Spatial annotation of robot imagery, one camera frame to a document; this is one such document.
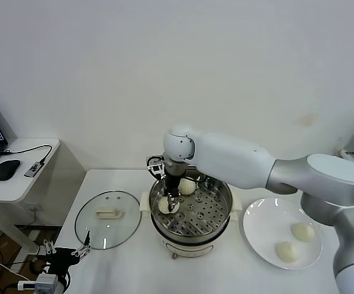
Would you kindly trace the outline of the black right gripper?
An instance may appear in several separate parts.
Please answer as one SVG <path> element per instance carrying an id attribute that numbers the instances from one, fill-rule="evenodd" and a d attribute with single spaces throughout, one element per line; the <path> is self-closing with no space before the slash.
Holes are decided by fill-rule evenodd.
<path id="1" fill-rule="evenodd" d="M 179 176 L 166 175 L 164 199 L 168 199 L 168 210 L 173 211 L 179 205 Z"/>

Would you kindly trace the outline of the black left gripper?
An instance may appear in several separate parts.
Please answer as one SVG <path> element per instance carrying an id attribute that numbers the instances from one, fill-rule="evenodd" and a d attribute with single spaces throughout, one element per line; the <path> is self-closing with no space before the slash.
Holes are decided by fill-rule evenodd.
<path id="1" fill-rule="evenodd" d="M 71 266 L 79 263 L 79 257 L 84 257 L 91 250 L 90 231 L 87 232 L 82 247 L 75 249 L 56 248 L 52 241 L 44 240 L 46 261 L 49 263 L 48 274 L 66 276 Z"/>

